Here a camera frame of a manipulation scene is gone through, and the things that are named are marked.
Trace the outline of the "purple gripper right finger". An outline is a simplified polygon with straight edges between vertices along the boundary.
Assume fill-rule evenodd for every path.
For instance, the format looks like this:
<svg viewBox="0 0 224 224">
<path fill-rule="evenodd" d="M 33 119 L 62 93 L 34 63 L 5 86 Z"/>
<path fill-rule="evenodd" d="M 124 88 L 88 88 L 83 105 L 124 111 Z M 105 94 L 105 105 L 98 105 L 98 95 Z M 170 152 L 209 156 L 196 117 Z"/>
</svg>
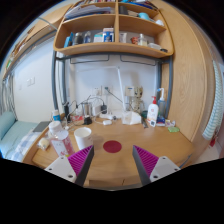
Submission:
<svg viewBox="0 0 224 224">
<path fill-rule="evenodd" d="M 133 146 L 133 158 L 143 186 L 180 170 L 168 157 L 157 157 L 136 145 Z"/>
</svg>

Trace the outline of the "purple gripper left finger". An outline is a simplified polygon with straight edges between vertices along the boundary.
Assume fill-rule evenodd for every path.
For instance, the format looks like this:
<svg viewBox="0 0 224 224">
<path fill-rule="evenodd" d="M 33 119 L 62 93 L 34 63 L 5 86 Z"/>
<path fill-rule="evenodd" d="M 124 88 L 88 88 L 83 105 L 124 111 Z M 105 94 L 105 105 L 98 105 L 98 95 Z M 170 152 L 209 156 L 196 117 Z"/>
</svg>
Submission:
<svg viewBox="0 0 224 224">
<path fill-rule="evenodd" d="M 94 146 L 88 146 L 69 157 L 59 156 L 46 168 L 46 171 L 78 186 L 83 186 L 93 156 Z"/>
</svg>

